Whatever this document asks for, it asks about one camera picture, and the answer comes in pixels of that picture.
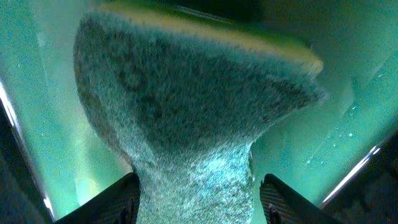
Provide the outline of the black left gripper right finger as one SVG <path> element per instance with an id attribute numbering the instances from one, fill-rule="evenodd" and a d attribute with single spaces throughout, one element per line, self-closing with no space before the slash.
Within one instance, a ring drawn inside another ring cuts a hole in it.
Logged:
<path id="1" fill-rule="evenodd" d="M 261 205 L 270 224 L 339 224 L 273 174 L 259 188 Z"/>

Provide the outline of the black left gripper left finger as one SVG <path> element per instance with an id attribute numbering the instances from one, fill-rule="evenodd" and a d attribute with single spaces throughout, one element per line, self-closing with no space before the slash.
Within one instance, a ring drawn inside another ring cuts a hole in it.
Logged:
<path id="1" fill-rule="evenodd" d="M 140 182 L 128 173 L 55 224 L 136 224 Z"/>

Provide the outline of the mint green plate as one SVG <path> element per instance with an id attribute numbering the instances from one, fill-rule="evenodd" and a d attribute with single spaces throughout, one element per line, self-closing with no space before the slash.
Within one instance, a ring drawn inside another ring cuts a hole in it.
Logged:
<path id="1" fill-rule="evenodd" d="M 73 36 L 96 1 L 1 2 L 1 96 L 25 144 L 51 219 L 77 209 L 128 170 L 83 116 Z M 273 126 L 252 147 L 254 175 L 274 173 L 309 201 L 331 199 L 397 122 L 397 2 L 177 1 L 182 9 L 272 27 L 309 41 L 325 62 L 322 105 Z"/>

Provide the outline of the green and yellow sponge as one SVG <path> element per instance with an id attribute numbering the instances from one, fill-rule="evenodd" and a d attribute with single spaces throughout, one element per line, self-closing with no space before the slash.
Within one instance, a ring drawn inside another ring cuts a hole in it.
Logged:
<path id="1" fill-rule="evenodd" d="M 73 66 L 89 123 L 139 177 L 138 223 L 250 223 L 252 144 L 326 96 L 304 43 L 146 3 L 86 12 Z"/>

